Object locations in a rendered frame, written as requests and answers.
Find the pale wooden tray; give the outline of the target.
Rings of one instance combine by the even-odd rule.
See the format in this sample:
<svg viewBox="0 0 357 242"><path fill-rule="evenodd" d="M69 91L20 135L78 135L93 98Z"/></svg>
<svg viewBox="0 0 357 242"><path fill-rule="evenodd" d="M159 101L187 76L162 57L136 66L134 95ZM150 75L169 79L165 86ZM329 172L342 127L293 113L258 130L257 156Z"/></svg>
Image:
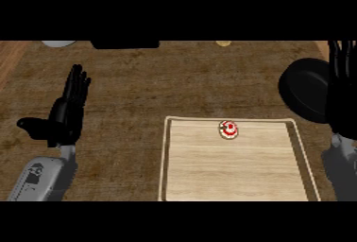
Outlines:
<svg viewBox="0 0 357 242"><path fill-rule="evenodd" d="M233 140L218 123L239 128ZM165 118L159 201L318 201L310 161L290 118Z"/></svg>

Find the pale grey round dish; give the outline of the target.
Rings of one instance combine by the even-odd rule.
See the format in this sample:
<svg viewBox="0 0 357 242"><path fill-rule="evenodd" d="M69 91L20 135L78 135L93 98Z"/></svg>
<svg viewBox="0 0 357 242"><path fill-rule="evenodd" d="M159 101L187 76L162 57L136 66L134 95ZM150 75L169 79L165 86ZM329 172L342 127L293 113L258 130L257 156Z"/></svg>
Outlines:
<svg viewBox="0 0 357 242"><path fill-rule="evenodd" d="M75 43L75 41L41 41L41 42L46 46L54 47L54 48L69 46L71 44Z"/></svg>

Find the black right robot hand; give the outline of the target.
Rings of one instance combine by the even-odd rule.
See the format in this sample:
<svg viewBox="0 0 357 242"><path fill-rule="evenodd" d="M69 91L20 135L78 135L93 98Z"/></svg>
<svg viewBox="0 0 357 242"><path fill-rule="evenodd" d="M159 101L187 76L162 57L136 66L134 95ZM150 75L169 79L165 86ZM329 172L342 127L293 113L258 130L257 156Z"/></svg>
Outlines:
<svg viewBox="0 0 357 242"><path fill-rule="evenodd" d="M357 140L357 44L329 41L326 122L344 138Z"/></svg>

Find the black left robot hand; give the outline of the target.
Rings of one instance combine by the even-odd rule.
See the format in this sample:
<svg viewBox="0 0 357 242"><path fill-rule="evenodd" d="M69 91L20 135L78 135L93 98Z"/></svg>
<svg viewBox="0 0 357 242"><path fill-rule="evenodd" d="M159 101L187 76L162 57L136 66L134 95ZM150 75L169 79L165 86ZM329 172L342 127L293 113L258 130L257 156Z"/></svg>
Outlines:
<svg viewBox="0 0 357 242"><path fill-rule="evenodd" d="M90 77L81 64L74 64L68 73L63 94L56 99L49 117L22 117L16 125L34 140L44 140L49 147L72 146L80 137L84 122L84 107L90 90Z"/></svg>

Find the red and white cupcake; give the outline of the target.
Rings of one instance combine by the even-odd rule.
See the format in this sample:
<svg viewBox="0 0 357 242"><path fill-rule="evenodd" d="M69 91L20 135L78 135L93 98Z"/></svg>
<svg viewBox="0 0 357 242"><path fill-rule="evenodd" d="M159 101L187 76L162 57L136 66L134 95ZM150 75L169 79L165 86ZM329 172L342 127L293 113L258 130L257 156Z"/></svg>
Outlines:
<svg viewBox="0 0 357 242"><path fill-rule="evenodd" d="M218 123L218 134L223 139L233 140L239 135L239 128L233 121L223 120Z"/></svg>

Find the black appliance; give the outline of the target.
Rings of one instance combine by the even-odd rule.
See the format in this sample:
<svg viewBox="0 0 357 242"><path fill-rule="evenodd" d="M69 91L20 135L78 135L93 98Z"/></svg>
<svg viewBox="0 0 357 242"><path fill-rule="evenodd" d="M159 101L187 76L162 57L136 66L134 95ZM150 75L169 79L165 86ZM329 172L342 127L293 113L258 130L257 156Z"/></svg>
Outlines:
<svg viewBox="0 0 357 242"><path fill-rule="evenodd" d="M158 41L91 41L90 42L96 49L144 49L158 48Z"/></svg>

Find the black pot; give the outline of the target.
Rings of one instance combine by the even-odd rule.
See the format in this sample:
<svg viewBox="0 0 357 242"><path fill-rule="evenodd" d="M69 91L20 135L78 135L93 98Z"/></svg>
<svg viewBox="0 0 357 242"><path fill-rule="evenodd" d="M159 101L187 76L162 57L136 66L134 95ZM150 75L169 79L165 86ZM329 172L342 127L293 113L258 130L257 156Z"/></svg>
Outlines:
<svg viewBox="0 0 357 242"><path fill-rule="evenodd" d="M327 83L329 63L314 58L295 60L277 82L285 105L302 119L318 124L326 124Z"/></svg>

